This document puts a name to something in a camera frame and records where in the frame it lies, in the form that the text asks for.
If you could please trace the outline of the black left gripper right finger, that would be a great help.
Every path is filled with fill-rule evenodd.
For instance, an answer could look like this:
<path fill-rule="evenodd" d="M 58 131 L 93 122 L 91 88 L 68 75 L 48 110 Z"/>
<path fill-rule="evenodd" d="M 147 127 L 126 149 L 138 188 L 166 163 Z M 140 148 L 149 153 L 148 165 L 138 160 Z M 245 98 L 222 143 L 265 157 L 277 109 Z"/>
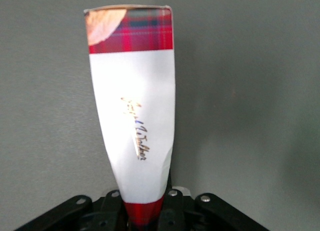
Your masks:
<path fill-rule="evenodd" d="M 268 231 L 212 193 L 196 198 L 168 189 L 157 223 L 158 231 Z"/>

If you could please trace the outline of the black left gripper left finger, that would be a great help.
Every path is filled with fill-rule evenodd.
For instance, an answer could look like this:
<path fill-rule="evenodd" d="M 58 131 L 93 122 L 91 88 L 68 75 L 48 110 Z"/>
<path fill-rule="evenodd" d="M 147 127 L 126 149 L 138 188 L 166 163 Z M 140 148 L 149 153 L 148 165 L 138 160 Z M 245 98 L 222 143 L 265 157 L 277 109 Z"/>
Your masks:
<path fill-rule="evenodd" d="M 128 215 L 119 190 L 96 201 L 76 195 L 34 218 L 18 231 L 127 231 Z"/>

